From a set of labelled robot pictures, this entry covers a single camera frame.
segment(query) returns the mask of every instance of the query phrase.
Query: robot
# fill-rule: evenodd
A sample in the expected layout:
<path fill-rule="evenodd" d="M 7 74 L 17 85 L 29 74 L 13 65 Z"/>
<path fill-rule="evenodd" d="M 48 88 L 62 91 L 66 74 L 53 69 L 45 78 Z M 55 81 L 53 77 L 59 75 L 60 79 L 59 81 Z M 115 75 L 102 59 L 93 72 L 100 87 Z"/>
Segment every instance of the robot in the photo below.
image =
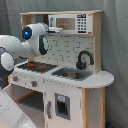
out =
<path fill-rule="evenodd" d="M 46 24 L 30 24 L 23 28 L 20 42 L 16 37 L 0 36 L 0 79 L 8 77 L 14 70 L 14 59 L 45 55 L 48 41 L 45 37 L 48 30 Z M 36 128 L 31 119 L 0 87 L 0 128 Z"/>

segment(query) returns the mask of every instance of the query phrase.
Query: microwave window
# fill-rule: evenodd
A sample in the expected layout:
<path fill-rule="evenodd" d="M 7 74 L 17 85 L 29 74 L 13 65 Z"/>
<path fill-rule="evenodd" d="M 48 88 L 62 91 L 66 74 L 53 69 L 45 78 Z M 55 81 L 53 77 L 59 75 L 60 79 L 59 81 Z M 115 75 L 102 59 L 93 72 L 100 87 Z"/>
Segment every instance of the microwave window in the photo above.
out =
<path fill-rule="evenodd" d="M 57 18 L 56 27 L 63 30 L 75 30 L 75 18 Z"/>

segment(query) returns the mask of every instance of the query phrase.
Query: faucet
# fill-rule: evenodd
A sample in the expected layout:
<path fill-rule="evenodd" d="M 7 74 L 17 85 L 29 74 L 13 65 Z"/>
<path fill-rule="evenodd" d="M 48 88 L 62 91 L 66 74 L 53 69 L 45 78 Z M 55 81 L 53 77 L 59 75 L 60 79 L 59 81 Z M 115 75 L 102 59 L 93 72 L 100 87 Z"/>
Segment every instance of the faucet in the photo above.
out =
<path fill-rule="evenodd" d="M 88 52 L 88 51 L 81 51 L 78 55 L 78 62 L 76 63 L 76 67 L 77 69 L 85 69 L 86 68 L 86 62 L 85 63 L 82 63 L 81 62 L 81 56 L 82 54 L 87 54 L 89 57 L 90 57 L 90 64 L 93 65 L 94 64 L 94 61 L 93 61 L 93 56 Z"/>

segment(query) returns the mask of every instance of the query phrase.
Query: cabinet door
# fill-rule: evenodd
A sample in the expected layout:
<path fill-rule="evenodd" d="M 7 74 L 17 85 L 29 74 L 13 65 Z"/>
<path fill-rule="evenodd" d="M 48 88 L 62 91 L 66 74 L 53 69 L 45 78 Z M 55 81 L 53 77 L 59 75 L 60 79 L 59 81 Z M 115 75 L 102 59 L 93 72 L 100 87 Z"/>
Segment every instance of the cabinet door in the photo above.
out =
<path fill-rule="evenodd" d="M 83 128 L 82 91 L 45 81 L 45 128 Z"/>

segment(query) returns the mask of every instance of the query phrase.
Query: stove top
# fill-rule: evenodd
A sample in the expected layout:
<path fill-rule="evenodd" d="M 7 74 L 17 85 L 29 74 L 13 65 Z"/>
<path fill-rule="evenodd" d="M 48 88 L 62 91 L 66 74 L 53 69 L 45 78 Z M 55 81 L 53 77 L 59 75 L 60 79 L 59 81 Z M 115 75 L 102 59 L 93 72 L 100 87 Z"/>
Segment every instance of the stove top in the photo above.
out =
<path fill-rule="evenodd" d="M 22 64 L 20 66 L 17 66 L 17 68 L 25 69 L 25 70 L 30 70 L 33 72 L 39 72 L 39 73 L 45 73 L 53 68 L 58 67 L 57 65 L 52 65 L 52 64 L 45 64 L 45 63 L 39 63 L 39 62 L 28 62 L 25 64 Z"/>

